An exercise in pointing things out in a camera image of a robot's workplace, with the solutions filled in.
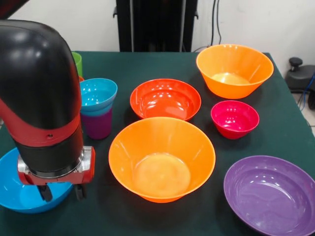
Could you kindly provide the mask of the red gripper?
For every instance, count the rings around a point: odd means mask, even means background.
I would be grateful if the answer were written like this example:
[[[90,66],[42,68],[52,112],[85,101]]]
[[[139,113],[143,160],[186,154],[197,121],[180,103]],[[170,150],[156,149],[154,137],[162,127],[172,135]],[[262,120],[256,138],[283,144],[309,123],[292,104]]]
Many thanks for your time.
[[[84,183],[92,181],[95,174],[95,150],[92,146],[84,146],[76,162],[58,172],[40,173],[29,169],[26,163],[18,156],[17,173],[22,184],[37,185],[37,189],[46,202],[53,198],[48,183],[70,182],[74,184],[77,200],[86,199]]]

